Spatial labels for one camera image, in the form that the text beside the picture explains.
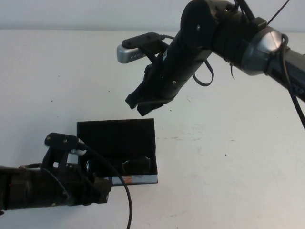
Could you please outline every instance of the black cable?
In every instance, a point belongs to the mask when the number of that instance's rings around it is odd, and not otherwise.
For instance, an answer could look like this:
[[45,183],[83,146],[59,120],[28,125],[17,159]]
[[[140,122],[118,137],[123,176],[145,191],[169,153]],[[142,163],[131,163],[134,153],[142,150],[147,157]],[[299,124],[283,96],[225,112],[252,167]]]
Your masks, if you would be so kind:
[[200,80],[197,79],[196,75],[194,74],[193,75],[193,78],[194,80],[196,81],[196,83],[198,83],[200,86],[202,87],[207,87],[207,86],[210,86],[211,83],[213,82],[213,79],[214,79],[214,71],[213,71],[213,68],[211,67],[210,63],[208,62],[208,60],[206,60],[205,62],[205,65],[208,67],[208,69],[210,70],[211,74],[212,74],[212,80],[209,82],[209,83],[203,83],[201,82]]
[[293,88],[292,88],[292,85],[291,85],[291,82],[290,82],[290,77],[289,77],[289,74],[288,74],[288,70],[287,70],[287,66],[286,66],[286,60],[285,60],[285,53],[286,53],[286,49],[287,49],[287,44],[288,44],[288,37],[287,35],[285,34],[282,34],[282,37],[283,37],[283,44],[282,44],[282,49],[281,49],[281,53],[280,53],[280,56],[281,56],[281,66],[282,66],[282,70],[283,70],[283,79],[284,81],[286,81],[286,84],[287,84],[287,88],[288,88],[288,91],[290,93],[290,96],[291,96],[291,99],[292,99],[292,102],[294,103],[295,105],[295,109],[301,119],[301,122],[303,124],[303,127],[305,129],[305,117],[304,117],[304,114],[303,114],[303,111],[300,107],[300,104],[297,100],[297,97],[293,91]]
[[59,186],[62,188],[63,193],[66,194],[67,199],[70,199],[71,197],[71,193],[68,191],[68,189],[61,183],[61,181],[48,169],[41,167],[42,170],[44,170],[45,172],[47,172],[48,174],[51,175],[51,177],[54,178],[54,180],[59,184]]
[[128,224],[127,224],[127,229],[130,229],[131,223],[132,223],[132,198],[130,196],[130,192],[129,189],[127,187],[127,184],[125,183],[123,177],[120,175],[120,173],[113,167],[112,164],[110,164],[106,158],[104,158],[101,154],[99,154],[98,152],[96,152],[95,150],[91,149],[90,147],[86,146],[86,150],[92,154],[94,154],[96,157],[98,157],[100,159],[100,161],[105,164],[122,182],[125,190],[126,190],[126,194],[127,194],[127,198],[128,198],[128,204],[129,204],[129,218],[128,218]]
[[169,35],[161,35],[161,36],[163,36],[164,38],[168,38],[168,39],[175,39],[174,37],[172,37],[172,36],[169,36]]
[[288,4],[289,1],[290,0],[287,0],[285,2],[285,4],[278,10],[278,12],[276,12],[276,14],[270,19],[270,21],[267,23],[267,25],[269,25],[273,21],[273,19],[277,17],[277,15],[282,11],[282,9],[284,9],[284,7]]

